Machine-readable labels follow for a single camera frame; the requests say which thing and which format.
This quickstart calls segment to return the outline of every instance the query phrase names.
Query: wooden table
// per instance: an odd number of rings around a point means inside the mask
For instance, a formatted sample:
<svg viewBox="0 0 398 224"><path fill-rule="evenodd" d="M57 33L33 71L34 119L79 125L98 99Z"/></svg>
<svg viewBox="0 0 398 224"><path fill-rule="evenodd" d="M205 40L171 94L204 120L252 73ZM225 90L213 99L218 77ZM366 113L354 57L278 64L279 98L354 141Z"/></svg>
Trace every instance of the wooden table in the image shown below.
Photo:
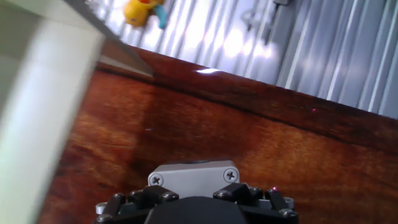
<svg viewBox="0 0 398 224"><path fill-rule="evenodd" d="M91 223L157 166L216 157L301 223L398 223L398 121L135 50L155 78L97 66L39 223Z"/></svg>

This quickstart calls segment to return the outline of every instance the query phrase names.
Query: bolt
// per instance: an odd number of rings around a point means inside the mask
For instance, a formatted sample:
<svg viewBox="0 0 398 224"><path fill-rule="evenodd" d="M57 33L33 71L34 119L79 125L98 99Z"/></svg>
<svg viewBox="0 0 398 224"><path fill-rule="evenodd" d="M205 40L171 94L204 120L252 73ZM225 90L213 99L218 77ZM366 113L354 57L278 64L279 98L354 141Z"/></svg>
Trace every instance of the bolt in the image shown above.
<svg viewBox="0 0 398 224"><path fill-rule="evenodd" d="M235 183L238 180L239 173L236 169L229 168L224 172L224 180L228 183Z"/></svg>
<svg viewBox="0 0 398 224"><path fill-rule="evenodd" d="M149 185L150 186L153 186L153 185L162 186L163 185L163 177L160 174L152 174L149 177Z"/></svg>
<svg viewBox="0 0 398 224"><path fill-rule="evenodd" d="M288 208L283 208L283 209L279 210L279 213L281 215L283 215L284 217L292 217L292 216L297 215L297 212L294 212L293 210L288 209Z"/></svg>
<svg viewBox="0 0 398 224"><path fill-rule="evenodd" d="M99 222L105 222L106 220L110 220L111 218L112 218L111 215L102 214L102 215L99 215L99 216L97 217L97 221L99 221Z"/></svg>
<svg viewBox="0 0 398 224"><path fill-rule="evenodd" d="M214 197L216 198L226 198L232 196L230 192L227 190L219 190L213 194Z"/></svg>
<svg viewBox="0 0 398 224"><path fill-rule="evenodd" d="M97 213L97 215L101 215L104 212L105 206L106 202L98 203L97 205L95 205L95 212Z"/></svg>

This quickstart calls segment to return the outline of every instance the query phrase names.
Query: screw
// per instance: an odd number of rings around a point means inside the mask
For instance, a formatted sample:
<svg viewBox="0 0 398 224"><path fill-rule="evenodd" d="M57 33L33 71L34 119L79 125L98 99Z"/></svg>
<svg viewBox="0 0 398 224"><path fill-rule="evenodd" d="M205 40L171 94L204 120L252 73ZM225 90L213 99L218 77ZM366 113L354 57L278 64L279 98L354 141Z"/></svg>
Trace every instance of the screw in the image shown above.
<svg viewBox="0 0 398 224"><path fill-rule="evenodd" d="M106 202L98 203L97 205L95 205L95 212L97 213L97 215L101 215L104 212L105 206Z"/></svg>
<svg viewBox="0 0 398 224"><path fill-rule="evenodd" d="M238 180L239 174L236 169L229 168L224 172L224 180L228 183L235 183Z"/></svg>
<svg viewBox="0 0 398 224"><path fill-rule="evenodd" d="M283 215L284 217L291 217L291 216L297 215L296 212L294 212L293 210L288 209L288 208L283 208L283 209L279 210L279 213L281 215Z"/></svg>
<svg viewBox="0 0 398 224"><path fill-rule="evenodd" d="M261 189L259 187L249 187L250 190L254 191L260 191Z"/></svg>
<svg viewBox="0 0 398 224"><path fill-rule="evenodd" d="M99 221L99 222L105 222L106 220L110 220L111 218L112 218L111 215L102 214L102 215L99 215L99 216L97 217L97 221Z"/></svg>
<svg viewBox="0 0 398 224"><path fill-rule="evenodd" d="M139 194L142 194L142 190L136 190L136 191L130 192L130 195L139 195Z"/></svg>
<svg viewBox="0 0 398 224"><path fill-rule="evenodd" d="M176 198L178 198L178 195L174 192L166 192L166 193L162 194L162 198L164 198L166 200L176 199Z"/></svg>
<svg viewBox="0 0 398 224"><path fill-rule="evenodd" d="M232 196L230 192L227 190L219 190L213 194L214 197L216 198L226 198Z"/></svg>
<svg viewBox="0 0 398 224"><path fill-rule="evenodd" d="M122 196L123 196L122 193L116 193L116 194L113 195L113 197L122 197Z"/></svg>
<svg viewBox="0 0 398 224"><path fill-rule="evenodd" d="M267 192L269 192L269 193L273 193L273 192L276 192L276 191L278 191L278 190L275 187L273 189L268 189L267 190Z"/></svg>
<svg viewBox="0 0 398 224"><path fill-rule="evenodd" d="M162 186L163 185L163 177L160 174L152 174L149 177L149 185L150 186L153 186L153 185Z"/></svg>

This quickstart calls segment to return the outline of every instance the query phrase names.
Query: rubber duck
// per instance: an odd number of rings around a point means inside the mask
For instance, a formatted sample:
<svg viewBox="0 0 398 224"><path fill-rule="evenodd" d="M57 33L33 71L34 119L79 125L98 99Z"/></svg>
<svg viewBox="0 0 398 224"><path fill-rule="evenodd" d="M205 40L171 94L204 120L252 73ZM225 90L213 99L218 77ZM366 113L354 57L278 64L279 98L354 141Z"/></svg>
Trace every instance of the rubber duck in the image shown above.
<svg viewBox="0 0 398 224"><path fill-rule="evenodd" d="M130 0L124 6L123 13L126 23L133 27L144 26L152 13L159 18L159 28L166 27L167 13L163 8L163 0Z"/></svg>

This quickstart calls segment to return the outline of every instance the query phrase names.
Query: metal wall panel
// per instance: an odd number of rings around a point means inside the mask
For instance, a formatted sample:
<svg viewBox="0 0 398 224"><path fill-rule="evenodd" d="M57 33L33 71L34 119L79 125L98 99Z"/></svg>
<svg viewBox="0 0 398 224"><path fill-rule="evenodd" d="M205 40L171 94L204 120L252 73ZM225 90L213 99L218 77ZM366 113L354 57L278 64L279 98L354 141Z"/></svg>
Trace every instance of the metal wall panel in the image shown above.
<svg viewBox="0 0 398 224"><path fill-rule="evenodd" d="M397 0L166 0L165 30L125 25L127 1L95 8L126 44L398 118Z"/></svg>

